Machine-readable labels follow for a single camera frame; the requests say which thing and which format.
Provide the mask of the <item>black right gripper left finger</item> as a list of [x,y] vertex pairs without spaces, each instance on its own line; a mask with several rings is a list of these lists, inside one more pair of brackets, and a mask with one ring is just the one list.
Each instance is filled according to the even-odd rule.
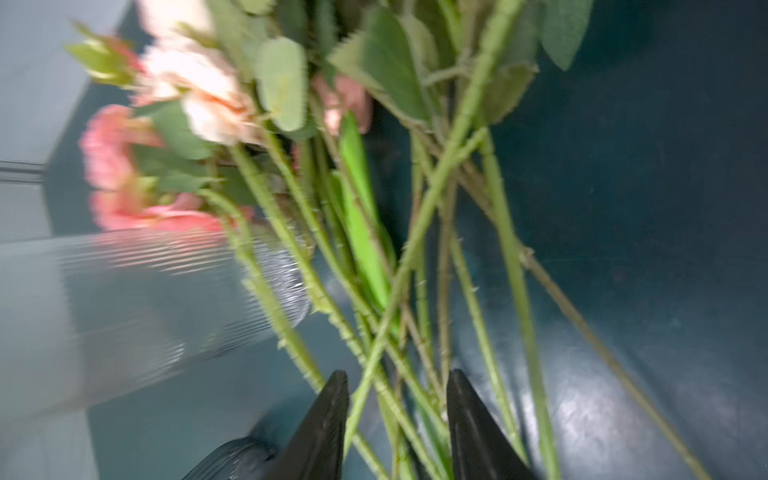
[[340,479],[350,394],[347,374],[336,370],[318,394],[267,479]]

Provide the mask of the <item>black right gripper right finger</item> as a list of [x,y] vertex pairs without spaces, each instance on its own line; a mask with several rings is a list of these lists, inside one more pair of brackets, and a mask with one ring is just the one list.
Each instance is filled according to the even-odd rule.
[[537,479],[514,451],[462,370],[450,372],[446,399],[456,480]]

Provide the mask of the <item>peach pink peony spray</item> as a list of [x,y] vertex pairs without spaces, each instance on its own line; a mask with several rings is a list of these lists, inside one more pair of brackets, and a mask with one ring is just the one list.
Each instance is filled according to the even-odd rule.
[[383,479],[422,467],[448,477],[447,436],[431,347],[375,204],[363,138],[376,103],[417,132],[425,156],[447,121],[427,77],[456,57],[454,20],[438,1],[140,1],[151,42],[79,25],[69,53],[89,76],[129,93],[89,121],[80,140],[93,218],[106,231],[225,232],[266,214],[295,257],[313,306],[360,361],[394,448],[386,469],[363,437],[355,448]]

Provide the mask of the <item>large pink rose stem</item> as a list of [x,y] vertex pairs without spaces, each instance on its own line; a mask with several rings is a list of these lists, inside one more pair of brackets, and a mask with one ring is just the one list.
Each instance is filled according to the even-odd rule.
[[388,327],[451,178],[475,149],[492,145],[488,128],[496,119],[485,107],[501,105],[507,115],[516,104],[492,86],[514,77],[511,90],[522,95],[532,79],[537,35],[524,27],[539,29],[541,7],[537,1],[353,5],[360,19],[332,51],[331,64],[413,128],[418,144],[437,157],[425,168],[429,188],[382,306],[379,323]]

